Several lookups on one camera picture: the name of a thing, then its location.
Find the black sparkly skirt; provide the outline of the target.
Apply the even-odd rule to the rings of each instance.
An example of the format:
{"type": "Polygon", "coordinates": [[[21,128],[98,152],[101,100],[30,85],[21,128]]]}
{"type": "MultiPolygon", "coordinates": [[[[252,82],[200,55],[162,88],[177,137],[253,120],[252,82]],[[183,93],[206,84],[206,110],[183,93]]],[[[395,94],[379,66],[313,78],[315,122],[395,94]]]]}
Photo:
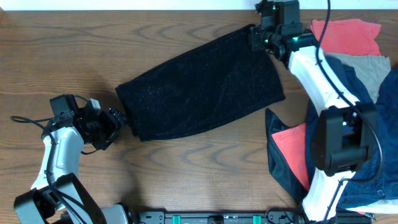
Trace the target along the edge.
{"type": "Polygon", "coordinates": [[[184,138],[285,100],[265,51],[249,44],[251,24],[172,58],[116,93],[141,141],[184,138]]]}

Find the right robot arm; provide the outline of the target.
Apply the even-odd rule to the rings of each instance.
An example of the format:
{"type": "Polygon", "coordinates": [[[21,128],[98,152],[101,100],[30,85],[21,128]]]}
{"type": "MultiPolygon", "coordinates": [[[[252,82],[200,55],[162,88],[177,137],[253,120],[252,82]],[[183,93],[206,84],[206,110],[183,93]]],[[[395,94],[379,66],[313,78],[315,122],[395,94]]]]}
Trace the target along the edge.
{"type": "Polygon", "coordinates": [[[301,207],[309,223],[326,223],[336,216],[336,206],[348,182],[367,183],[377,179],[355,178],[355,173],[381,149],[375,125],[376,108],[362,103],[342,84],[329,66],[318,40],[302,33],[300,25],[254,26],[250,29],[253,51],[265,50],[297,77],[318,115],[310,144],[315,172],[301,207]]]}

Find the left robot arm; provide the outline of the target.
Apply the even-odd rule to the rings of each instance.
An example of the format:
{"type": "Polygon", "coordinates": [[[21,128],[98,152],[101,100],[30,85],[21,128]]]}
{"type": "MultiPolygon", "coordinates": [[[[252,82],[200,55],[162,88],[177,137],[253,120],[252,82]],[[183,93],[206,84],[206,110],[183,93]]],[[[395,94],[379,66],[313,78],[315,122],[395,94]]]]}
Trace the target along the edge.
{"type": "Polygon", "coordinates": [[[125,127],[127,119],[118,110],[53,106],[53,118],[44,126],[45,152],[31,189],[16,197],[14,211],[21,223],[46,223],[55,212],[66,209],[59,223],[135,223],[129,207],[117,203],[100,208],[78,179],[84,146],[105,150],[125,127]]]}

